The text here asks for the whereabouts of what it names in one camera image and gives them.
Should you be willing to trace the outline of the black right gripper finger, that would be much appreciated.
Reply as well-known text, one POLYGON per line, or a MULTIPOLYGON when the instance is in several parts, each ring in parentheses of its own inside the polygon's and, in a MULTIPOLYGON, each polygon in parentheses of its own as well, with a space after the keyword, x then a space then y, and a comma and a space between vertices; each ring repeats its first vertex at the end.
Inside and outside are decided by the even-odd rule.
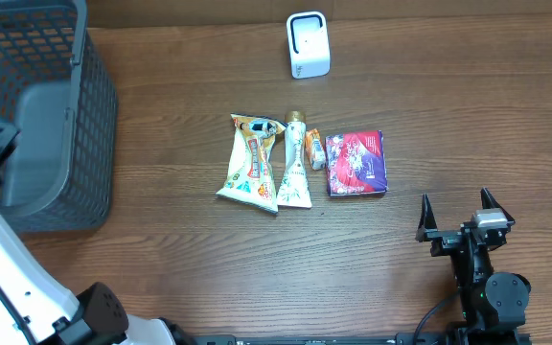
POLYGON ((495 200, 491 192, 483 187, 480 191, 481 203, 484 209, 499 209, 509 225, 515 225, 515 219, 495 200))
POLYGON ((433 233, 438 231, 438 227, 433 215, 428 194, 422 196, 422 211, 419 220, 415 239, 417 242, 427 242, 433 237, 433 233))

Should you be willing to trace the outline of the red purple tissue pack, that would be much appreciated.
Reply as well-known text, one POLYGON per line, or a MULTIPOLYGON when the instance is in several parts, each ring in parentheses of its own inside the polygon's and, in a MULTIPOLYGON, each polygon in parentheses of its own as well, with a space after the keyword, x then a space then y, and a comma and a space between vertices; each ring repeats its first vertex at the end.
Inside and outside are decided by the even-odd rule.
POLYGON ((380 130, 347 132, 325 139, 329 196, 384 194, 388 181, 380 130))

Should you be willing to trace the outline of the small orange candy pack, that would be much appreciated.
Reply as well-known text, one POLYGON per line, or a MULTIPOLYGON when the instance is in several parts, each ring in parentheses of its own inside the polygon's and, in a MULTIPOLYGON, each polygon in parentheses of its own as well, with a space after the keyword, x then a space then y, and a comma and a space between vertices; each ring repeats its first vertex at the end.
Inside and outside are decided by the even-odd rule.
POLYGON ((320 132, 314 128, 305 134, 306 154, 310 160, 310 166, 319 171, 324 169, 327 163, 327 156, 320 137, 320 132))

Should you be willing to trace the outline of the white cream tube gold cap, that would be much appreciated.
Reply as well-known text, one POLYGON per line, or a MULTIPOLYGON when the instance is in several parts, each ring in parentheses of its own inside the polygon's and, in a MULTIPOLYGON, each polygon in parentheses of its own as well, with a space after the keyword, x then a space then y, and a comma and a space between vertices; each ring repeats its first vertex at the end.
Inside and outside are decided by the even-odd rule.
POLYGON ((285 207, 310 209, 311 194, 304 159, 306 115, 290 111, 285 121, 285 172, 277 193, 277 204, 285 207))

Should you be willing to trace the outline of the cream snack bag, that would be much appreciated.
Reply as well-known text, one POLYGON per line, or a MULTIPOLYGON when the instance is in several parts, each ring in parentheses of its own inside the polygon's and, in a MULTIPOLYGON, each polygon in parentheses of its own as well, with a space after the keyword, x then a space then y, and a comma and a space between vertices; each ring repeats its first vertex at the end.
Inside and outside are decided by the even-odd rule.
POLYGON ((287 126, 261 116, 232 113, 234 144, 227 177, 216 196, 278 213, 271 150, 287 126))

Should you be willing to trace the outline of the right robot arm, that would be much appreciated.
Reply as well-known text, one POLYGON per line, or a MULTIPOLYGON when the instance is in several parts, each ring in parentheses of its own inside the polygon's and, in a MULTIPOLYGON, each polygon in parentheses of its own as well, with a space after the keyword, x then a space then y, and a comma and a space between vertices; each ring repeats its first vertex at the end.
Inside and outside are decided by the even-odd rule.
POLYGON ((522 275, 496 272, 490 253, 507 243, 506 235, 515 219, 495 200, 490 191, 480 191, 482 208, 457 230, 438 229, 428 198, 423 195, 416 233, 417 242, 430 242, 433 257, 450 257, 457 290, 428 311, 417 325, 412 344, 529 344, 528 334, 518 328, 526 322, 525 311, 531 293, 522 275), (428 319, 458 298, 462 322, 453 322, 442 333, 424 333, 428 319))

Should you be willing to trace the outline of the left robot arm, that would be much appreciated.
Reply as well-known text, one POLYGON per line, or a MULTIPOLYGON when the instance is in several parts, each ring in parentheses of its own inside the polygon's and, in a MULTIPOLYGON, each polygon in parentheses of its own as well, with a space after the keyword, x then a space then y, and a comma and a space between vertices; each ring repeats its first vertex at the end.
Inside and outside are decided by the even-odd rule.
MULTIPOLYGON (((18 133, 0 120, 0 166, 13 152, 18 133)), ((0 344, 193 342, 166 319, 128 314, 103 283, 74 294, 36 261, 0 213, 0 344)))

